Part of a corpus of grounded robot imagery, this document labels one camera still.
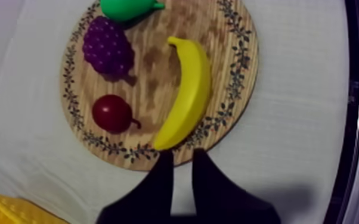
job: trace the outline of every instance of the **yellow plastic basket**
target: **yellow plastic basket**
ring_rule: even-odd
[[[38,206],[20,199],[0,195],[0,224],[67,224]]]

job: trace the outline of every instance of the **toy pear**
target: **toy pear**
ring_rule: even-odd
[[[156,0],[101,0],[100,7],[109,19],[121,23],[152,9],[164,9],[165,5]]]

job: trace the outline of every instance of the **banana stem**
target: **banana stem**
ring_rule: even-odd
[[[178,46],[180,45],[184,40],[180,39],[180,38],[176,38],[174,36],[170,36],[167,40],[167,42],[171,45],[175,45]]]
[[[163,3],[156,2],[154,3],[153,8],[157,10],[163,10],[164,8],[166,8],[166,5]]]

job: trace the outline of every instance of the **yellow object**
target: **yellow object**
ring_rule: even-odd
[[[0,195],[0,224],[68,224],[38,206]]]
[[[154,140],[155,149],[167,150],[184,140],[206,112],[211,92],[210,62],[195,41],[168,38],[181,61],[181,86],[168,118]]]

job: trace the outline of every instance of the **pear stem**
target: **pear stem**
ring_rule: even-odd
[[[157,10],[163,10],[164,8],[166,8],[166,5],[164,3],[156,2],[154,3],[153,8]]]

